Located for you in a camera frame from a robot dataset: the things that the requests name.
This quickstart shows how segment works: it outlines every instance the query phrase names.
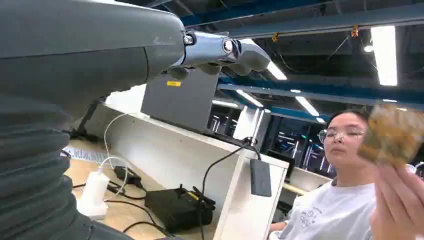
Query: printed graphic on shirt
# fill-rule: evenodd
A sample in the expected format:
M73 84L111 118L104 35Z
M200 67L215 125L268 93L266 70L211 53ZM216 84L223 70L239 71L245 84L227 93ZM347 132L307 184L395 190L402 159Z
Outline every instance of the printed graphic on shirt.
M302 222L302 228L307 228L309 225L314 224L319 216L323 212L316 207L312 207L309 210L304 210L300 214L300 220Z

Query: white cable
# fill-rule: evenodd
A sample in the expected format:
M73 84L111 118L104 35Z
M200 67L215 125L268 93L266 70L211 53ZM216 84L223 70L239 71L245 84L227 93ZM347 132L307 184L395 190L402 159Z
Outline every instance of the white cable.
M122 184L122 186L120 187L120 189L116 192L116 194L114 195L114 196L111 196L111 197L109 197L108 199L106 199L106 200L104 200L104 202L105 201L108 201L108 200L110 200L110 199L112 199L112 198L114 198L114 197L116 197L123 189L124 189L124 187L125 187L125 184L127 183L127 177L128 177L128 164L127 164L127 161L125 161L124 159L122 159L122 158L120 158L120 157L117 157L117 156L109 156L109 157L107 157L106 159L104 159L102 162L101 162L101 164L100 164L100 166L98 167L98 169L97 169L97 171L98 172L101 172L102 171L102 166L103 166L103 164L106 162L106 161L108 161L109 160L109 163L111 162L110 161L110 159L117 159L117 160L120 160L121 162L123 162L124 164L125 164L125 177L124 177L124 179L123 179L123 184Z
M112 121L109 122L109 124L107 125L106 129L104 130L104 134L103 134L103 140L104 140L104 147L106 148L106 153L107 153L107 158L109 159L109 157L111 156L109 153L109 148L108 148L108 142L106 141L106 133L108 132L109 127L112 125L113 122L115 122L115 120L119 119L120 117L123 117L125 115L129 115L131 113L122 113L120 115L118 115L117 117L115 117L114 119L112 119ZM111 168L114 168L114 166L112 165L111 160L109 159L109 164Z

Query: glasses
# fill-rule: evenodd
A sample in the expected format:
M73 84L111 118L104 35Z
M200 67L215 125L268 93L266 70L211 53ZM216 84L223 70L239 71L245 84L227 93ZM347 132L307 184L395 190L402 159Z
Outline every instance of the glasses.
M318 133L319 141L323 144L324 140L326 138L331 138L331 140L334 140L337 136L341 137L347 137L347 138L359 138L360 136L363 136L365 134L365 131L361 128L348 128L343 131L338 131L335 129L324 129L321 130Z

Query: bread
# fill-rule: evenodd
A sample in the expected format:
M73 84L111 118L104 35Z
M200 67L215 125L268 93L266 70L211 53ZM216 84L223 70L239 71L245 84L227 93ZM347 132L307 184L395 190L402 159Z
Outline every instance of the bread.
M400 167L415 157L423 142L424 114L395 105L377 105L358 155L373 162Z

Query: ceiling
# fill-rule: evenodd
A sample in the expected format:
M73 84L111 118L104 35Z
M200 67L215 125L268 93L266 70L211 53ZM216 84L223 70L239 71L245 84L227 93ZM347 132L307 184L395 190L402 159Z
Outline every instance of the ceiling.
M273 114L316 122L295 96L303 96L326 119L346 108L382 99L424 110L424 0L125 0L168 11L189 30L229 32L253 38L287 76L268 71L237 76L224 68L216 97L249 104L250 93ZM370 26L396 25L398 86L379 83ZM352 37L353 24L359 25ZM278 43L271 36L279 33ZM301 90L293 93L290 90Z

